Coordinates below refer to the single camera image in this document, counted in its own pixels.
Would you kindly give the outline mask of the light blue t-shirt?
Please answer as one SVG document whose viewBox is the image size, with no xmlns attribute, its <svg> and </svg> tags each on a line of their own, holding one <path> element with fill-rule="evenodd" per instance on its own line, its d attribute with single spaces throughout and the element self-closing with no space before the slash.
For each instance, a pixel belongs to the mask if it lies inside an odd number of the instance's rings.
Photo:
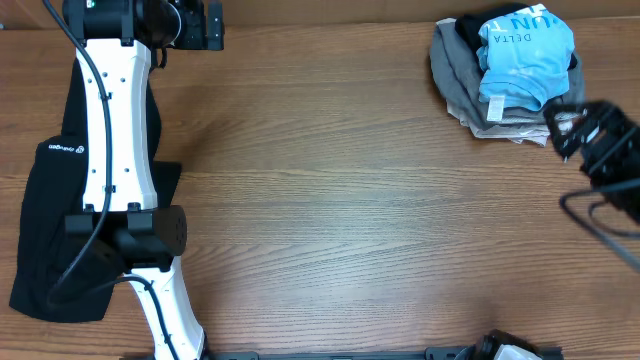
<svg viewBox="0 0 640 360">
<path fill-rule="evenodd" d="M 568 25 L 542 4 L 495 17 L 479 29 L 479 101 L 531 112 L 569 91 L 575 50 Z"/>
</svg>

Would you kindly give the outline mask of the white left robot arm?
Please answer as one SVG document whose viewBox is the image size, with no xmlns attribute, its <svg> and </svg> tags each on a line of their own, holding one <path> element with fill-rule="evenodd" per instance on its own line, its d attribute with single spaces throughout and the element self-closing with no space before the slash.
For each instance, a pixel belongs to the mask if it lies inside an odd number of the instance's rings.
<svg viewBox="0 0 640 360">
<path fill-rule="evenodd" d="M 169 49 L 220 51 L 218 1 L 67 1 L 55 15 L 74 44 L 83 75 L 88 169 L 82 210 L 65 219 L 81 244 L 59 279 L 77 280 L 96 260 L 110 285 L 129 283 L 146 316 L 157 359 L 207 359 L 207 335 L 182 272 L 187 221 L 155 189 L 148 144 L 147 89 Z"/>
</svg>

